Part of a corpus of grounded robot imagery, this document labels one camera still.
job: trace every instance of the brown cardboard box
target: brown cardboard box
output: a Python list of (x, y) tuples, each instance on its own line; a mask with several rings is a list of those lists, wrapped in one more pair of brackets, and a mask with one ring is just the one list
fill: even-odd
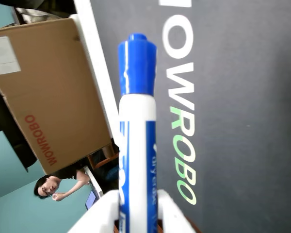
[(110, 143), (72, 19), (0, 29), (0, 92), (47, 174)]

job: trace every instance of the dark gray backdrop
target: dark gray backdrop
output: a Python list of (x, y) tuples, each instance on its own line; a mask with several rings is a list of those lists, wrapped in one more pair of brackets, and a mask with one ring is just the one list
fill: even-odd
[[(203, 233), (291, 233), (291, 0), (193, 0), (192, 8), (92, 0), (92, 7), (117, 104), (117, 45), (142, 32), (158, 46), (159, 187)], [(190, 54), (179, 60), (162, 45), (163, 25), (175, 14), (194, 32)], [(184, 40), (182, 29), (170, 32), (173, 47)], [(182, 133), (171, 129), (169, 106), (189, 109), (168, 97), (179, 85), (165, 73), (188, 62), (194, 72), (181, 77), (195, 87), (183, 95), (195, 103), (194, 206), (177, 189), (172, 138)]]

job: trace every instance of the blue marker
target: blue marker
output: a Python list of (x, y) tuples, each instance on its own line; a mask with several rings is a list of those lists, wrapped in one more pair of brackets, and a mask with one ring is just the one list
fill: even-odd
[(121, 233), (156, 233), (156, 46), (143, 34), (131, 34), (119, 45), (118, 57), (122, 93), (119, 229)]

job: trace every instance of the woman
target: woman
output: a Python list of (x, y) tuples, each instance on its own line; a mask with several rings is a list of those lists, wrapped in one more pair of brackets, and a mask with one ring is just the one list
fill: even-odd
[[(55, 193), (63, 179), (76, 179), (78, 182), (66, 193)], [(88, 184), (89, 181), (89, 176), (82, 171), (81, 167), (72, 164), (40, 178), (35, 184), (33, 193), (40, 199), (45, 199), (53, 195), (53, 200), (61, 201)]]

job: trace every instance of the blue marker cap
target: blue marker cap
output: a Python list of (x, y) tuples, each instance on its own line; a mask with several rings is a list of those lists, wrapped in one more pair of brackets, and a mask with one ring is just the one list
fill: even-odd
[(121, 94), (154, 95), (156, 46), (141, 33), (118, 46)]

